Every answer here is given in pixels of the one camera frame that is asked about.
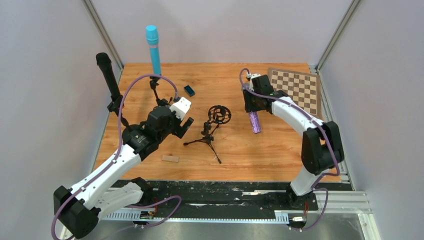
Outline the blue microphone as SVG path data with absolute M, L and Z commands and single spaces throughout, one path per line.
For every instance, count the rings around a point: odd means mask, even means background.
M 160 51 L 159 51 L 159 32 L 155 25 L 148 25 L 145 28 L 145 39 L 149 46 L 150 60 L 153 73 L 162 74 Z

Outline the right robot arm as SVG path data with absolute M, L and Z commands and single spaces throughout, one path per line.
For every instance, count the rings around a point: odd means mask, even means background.
M 340 174 L 339 163 L 344 160 L 344 150 L 339 126 L 334 121 L 325 122 L 298 106 L 282 90 L 274 90 L 269 77 L 261 74 L 247 75 L 242 83 L 242 93 L 247 113 L 267 111 L 282 119 L 302 138 L 302 168 L 290 182 L 290 191 L 296 196 L 310 193 L 319 180 Z

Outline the black microphone orange end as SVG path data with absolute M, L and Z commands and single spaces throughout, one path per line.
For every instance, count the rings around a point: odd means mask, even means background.
M 107 106 L 107 109 L 110 112 L 118 112 L 123 96 L 119 90 L 118 83 L 113 72 L 112 61 L 105 52 L 98 53 L 95 58 L 96 64 L 103 74 L 111 95 L 111 103 Z

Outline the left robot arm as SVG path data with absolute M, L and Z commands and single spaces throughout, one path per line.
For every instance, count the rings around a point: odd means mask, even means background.
M 154 107 L 147 120 L 122 132 L 120 146 L 100 167 L 70 188 L 58 187 L 53 193 L 53 238 L 57 238 L 57 221 L 73 238 L 81 239 L 107 215 L 138 203 L 148 191 L 147 183 L 140 177 L 117 190 L 108 189 L 155 152 L 168 135 L 182 138 L 194 121 L 189 118 L 181 124 L 190 107 L 191 102 L 184 97 L 172 105 Z

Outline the black tripod shock-mount stand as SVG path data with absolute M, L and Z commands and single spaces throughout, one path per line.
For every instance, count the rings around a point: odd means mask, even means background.
M 208 120 L 203 123 L 203 131 L 201 132 L 202 138 L 196 139 L 189 142 L 184 142 L 183 145 L 187 146 L 193 143 L 205 143 L 207 144 L 213 153 L 219 164 L 222 164 L 221 159 L 218 157 L 212 142 L 214 141 L 214 133 L 221 125 L 227 124 L 231 118 L 232 114 L 229 108 L 223 105 L 213 105 L 209 108 Z

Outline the black round-base mic stand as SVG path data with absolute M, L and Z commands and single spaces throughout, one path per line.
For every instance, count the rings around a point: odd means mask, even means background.
M 122 95 L 119 95 L 118 97 L 110 96 L 111 102 L 108 104 L 107 109 L 110 113 L 115 113 L 116 116 L 119 118 L 119 121 L 129 130 L 131 130 L 131 126 L 126 118 L 124 118 L 122 115 L 119 116 L 121 102 L 123 99 Z

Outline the purple glitter microphone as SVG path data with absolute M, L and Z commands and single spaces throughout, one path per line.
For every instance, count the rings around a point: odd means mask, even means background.
M 262 128 L 260 125 L 260 120 L 259 120 L 259 116 L 258 113 L 255 111 L 251 111 L 248 113 L 249 116 L 249 120 L 250 120 L 250 124 L 251 124 L 251 128 L 254 134 L 259 134 L 262 132 Z

